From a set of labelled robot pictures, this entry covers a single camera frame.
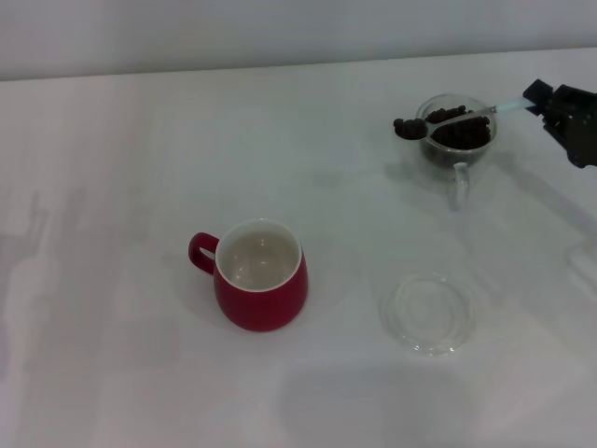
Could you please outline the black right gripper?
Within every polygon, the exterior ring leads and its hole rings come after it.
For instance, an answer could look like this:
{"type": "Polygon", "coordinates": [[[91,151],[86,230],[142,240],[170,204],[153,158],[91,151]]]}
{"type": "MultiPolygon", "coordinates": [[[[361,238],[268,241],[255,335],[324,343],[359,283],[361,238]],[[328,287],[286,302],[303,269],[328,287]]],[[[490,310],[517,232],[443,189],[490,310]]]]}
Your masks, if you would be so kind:
{"type": "Polygon", "coordinates": [[[577,168],[596,166],[596,94],[561,85],[553,88],[537,79],[522,94],[526,110],[541,118],[543,128],[563,147],[577,168]]]}

